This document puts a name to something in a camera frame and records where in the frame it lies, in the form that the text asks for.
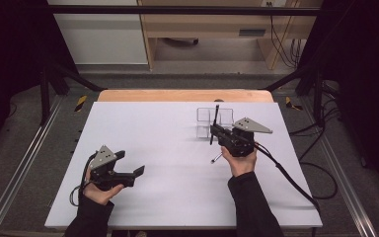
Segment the aluminium rail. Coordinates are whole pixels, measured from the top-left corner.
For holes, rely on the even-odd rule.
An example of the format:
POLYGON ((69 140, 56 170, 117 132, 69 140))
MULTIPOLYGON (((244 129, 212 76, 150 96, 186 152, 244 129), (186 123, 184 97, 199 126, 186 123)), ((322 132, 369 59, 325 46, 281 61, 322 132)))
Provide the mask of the aluminium rail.
POLYGON ((10 206, 12 205, 25 177, 34 163, 38 152, 50 131, 55 118, 57 117, 60 107, 65 100, 65 96, 55 96, 54 101, 50 107, 48 119, 43 125, 38 128, 34 139, 30 143, 27 151, 21 159, 15 173, 11 177, 8 185, 6 186, 2 196, 0 197, 0 225, 5 218, 10 206))
POLYGON ((328 164, 330 173, 338 184, 339 194, 351 216, 351 219, 360 235, 360 237, 377 237, 376 230, 359 199, 350 179, 341 166, 338 156, 335 153, 329 139, 322 131, 318 139, 320 150, 328 164))

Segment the clear acrylic organizer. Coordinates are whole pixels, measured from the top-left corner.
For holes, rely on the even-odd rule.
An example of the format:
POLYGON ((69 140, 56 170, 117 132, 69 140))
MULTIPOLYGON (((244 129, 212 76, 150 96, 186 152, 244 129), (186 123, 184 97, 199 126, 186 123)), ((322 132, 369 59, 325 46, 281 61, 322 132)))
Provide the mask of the clear acrylic organizer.
MULTIPOLYGON (((210 125, 213 123, 215 108, 198 108, 196 110, 196 137, 209 138, 210 125)), ((234 122, 232 109, 219 109, 217 124, 229 128, 234 122)))

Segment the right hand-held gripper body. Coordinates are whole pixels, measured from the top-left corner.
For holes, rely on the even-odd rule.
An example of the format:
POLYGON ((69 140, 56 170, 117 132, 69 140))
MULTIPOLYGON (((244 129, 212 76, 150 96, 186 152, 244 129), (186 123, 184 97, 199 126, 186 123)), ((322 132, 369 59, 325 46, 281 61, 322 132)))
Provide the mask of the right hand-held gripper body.
POLYGON ((223 137, 218 140, 234 157, 246 157, 254 151, 255 133, 272 133, 272 130, 251 118, 241 118, 225 128, 223 137))

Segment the wooden desk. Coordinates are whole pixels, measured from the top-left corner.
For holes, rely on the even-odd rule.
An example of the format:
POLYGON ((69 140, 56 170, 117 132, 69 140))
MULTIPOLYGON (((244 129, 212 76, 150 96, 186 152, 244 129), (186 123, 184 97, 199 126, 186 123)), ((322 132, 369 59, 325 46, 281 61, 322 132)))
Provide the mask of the wooden desk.
MULTIPOLYGON (((214 6, 319 8, 323 0, 137 0, 140 6, 214 6)), ((152 15, 141 16, 149 41, 171 39, 254 39, 258 42, 268 69, 282 58, 287 40, 306 40, 314 16, 243 15, 152 15)))

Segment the person's left hand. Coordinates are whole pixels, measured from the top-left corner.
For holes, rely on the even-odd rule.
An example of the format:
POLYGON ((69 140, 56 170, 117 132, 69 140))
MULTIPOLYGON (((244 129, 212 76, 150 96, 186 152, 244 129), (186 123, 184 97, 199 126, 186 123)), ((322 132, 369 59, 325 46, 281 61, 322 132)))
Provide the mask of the person's left hand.
POLYGON ((87 182, 86 187, 83 190, 83 195, 90 200, 101 204, 107 205, 108 202, 116 196, 121 190, 124 189, 123 184, 119 184, 113 188, 110 188, 108 191, 100 190, 95 184, 90 182, 91 171, 87 170, 85 175, 85 181, 87 182))

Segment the white cabinet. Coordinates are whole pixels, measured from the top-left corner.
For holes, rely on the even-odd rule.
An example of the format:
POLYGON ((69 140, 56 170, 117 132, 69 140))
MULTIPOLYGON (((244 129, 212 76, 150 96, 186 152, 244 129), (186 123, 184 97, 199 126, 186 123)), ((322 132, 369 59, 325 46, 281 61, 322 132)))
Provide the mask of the white cabinet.
POLYGON ((147 64, 139 15, 55 14, 76 64, 147 64))

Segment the white table board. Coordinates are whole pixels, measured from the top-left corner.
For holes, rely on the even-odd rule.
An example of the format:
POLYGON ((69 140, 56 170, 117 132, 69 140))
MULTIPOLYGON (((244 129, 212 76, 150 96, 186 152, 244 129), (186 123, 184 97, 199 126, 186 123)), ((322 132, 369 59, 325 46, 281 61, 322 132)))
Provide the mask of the white table board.
MULTIPOLYGON (((218 144, 196 137, 196 110, 215 108, 201 103, 109 103, 91 108, 85 127, 45 222, 64 229, 76 215, 69 195, 82 177, 88 157, 106 145, 124 150, 116 163, 120 172, 145 166, 131 188, 114 197, 109 225, 117 229, 231 229, 235 205, 227 188, 231 176, 218 144)), ((260 156, 256 174, 266 200, 283 228, 322 224, 314 205, 305 199, 309 187, 276 103, 220 103, 234 119, 250 118, 270 128, 256 140, 268 151, 260 156)))

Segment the wooden table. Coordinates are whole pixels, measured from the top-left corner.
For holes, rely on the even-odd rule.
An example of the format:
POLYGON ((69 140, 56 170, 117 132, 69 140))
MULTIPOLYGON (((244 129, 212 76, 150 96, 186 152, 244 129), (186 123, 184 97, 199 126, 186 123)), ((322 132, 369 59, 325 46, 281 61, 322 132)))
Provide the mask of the wooden table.
POLYGON ((256 102, 272 103, 273 97, 266 90, 214 89, 133 89, 104 90, 98 102, 256 102))

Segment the black frame crossbar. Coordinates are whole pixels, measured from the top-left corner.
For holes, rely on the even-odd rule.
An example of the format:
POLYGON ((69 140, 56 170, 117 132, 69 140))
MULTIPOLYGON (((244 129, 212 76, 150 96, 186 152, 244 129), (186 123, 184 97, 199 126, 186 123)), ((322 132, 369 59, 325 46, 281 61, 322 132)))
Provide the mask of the black frame crossbar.
POLYGON ((152 14, 152 15, 244 15, 319 16, 320 8, 214 7, 214 6, 97 6, 49 5, 54 14, 152 14))

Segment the yellow-handled tool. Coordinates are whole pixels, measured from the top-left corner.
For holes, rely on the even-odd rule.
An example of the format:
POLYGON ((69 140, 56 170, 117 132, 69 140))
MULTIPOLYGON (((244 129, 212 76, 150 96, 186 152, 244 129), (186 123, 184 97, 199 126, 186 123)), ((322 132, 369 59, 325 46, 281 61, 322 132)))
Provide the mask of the yellow-handled tool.
POLYGON ((86 96, 86 95, 81 96, 81 97, 79 98, 78 102, 77 102, 77 105, 76 105, 76 107, 75 107, 75 109, 74 109, 74 112, 80 112, 81 109, 83 108, 83 106, 84 106, 86 100, 87 100, 87 96, 86 96))
POLYGON ((296 111, 303 111, 303 107, 302 106, 293 105, 292 102, 291 102, 291 99, 289 97, 285 97, 285 105, 289 109, 293 109, 293 110, 296 110, 296 111))

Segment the yellow-handled tool right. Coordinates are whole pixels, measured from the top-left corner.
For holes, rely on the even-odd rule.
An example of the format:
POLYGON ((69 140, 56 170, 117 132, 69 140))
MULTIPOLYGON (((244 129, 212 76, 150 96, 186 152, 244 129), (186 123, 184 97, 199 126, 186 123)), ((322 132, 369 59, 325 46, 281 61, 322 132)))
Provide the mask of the yellow-handled tool right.
POLYGON ((292 102, 291 102, 291 99, 289 97, 285 97, 285 105, 289 109, 293 109, 293 110, 296 110, 296 111, 303 111, 303 107, 302 106, 293 105, 292 102))

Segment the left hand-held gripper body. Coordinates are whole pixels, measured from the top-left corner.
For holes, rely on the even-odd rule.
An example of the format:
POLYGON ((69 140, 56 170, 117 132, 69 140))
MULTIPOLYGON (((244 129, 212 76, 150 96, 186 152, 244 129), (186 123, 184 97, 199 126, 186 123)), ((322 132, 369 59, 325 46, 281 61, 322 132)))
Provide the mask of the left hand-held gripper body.
POLYGON ((118 173, 114 170, 117 161, 114 158, 114 152, 106 145, 103 145, 91 160, 89 164, 90 180, 100 190, 108 191, 119 184, 123 184, 125 187, 134 186, 135 177, 133 173, 118 173))

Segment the yellow-handled tool left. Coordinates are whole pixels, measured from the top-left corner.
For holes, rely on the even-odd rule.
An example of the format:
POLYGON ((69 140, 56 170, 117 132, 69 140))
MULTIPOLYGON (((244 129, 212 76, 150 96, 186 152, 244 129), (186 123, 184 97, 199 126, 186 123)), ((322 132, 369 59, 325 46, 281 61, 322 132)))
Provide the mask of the yellow-handled tool left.
POLYGON ((86 95, 81 96, 81 97, 79 98, 78 102, 77 102, 77 105, 76 105, 76 107, 75 107, 75 109, 74 109, 74 112, 80 112, 81 109, 83 108, 83 106, 84 106, 86 100, 87 100, 87 96, 86 96, 86 95))

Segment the black curtain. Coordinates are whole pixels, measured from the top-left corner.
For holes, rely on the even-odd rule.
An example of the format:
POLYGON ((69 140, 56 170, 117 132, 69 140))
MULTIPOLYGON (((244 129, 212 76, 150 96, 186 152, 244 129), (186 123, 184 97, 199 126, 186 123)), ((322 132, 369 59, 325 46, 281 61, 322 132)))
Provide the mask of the black curtain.
POLYGON ((337 12, 316 19, 300 64, 322 48, 319 71, 339 83, 342 111, 379 173, 379 0, 323 0, 322 8, 337 12), (331 30, 336 35, 321 46, 331 30))
POLYGON ((47 4, 47 0, 0 0, 0 129, 10 113, 10 99, 38 84, 42 65, 29 32, 56 63, 76 70, 54 16, 33 9, 47 4))

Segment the person's right hand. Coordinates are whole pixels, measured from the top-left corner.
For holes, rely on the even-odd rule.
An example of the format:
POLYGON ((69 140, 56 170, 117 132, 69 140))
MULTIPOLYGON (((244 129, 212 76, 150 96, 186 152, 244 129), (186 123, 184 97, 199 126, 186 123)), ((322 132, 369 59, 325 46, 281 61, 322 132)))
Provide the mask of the person's right hand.
POLYGON ((257 150, 246 157, 234 157, 224 146, 221 147, 222 155, 230 166, 231 173, 234 177, 253 172, 257 162, 257 150))

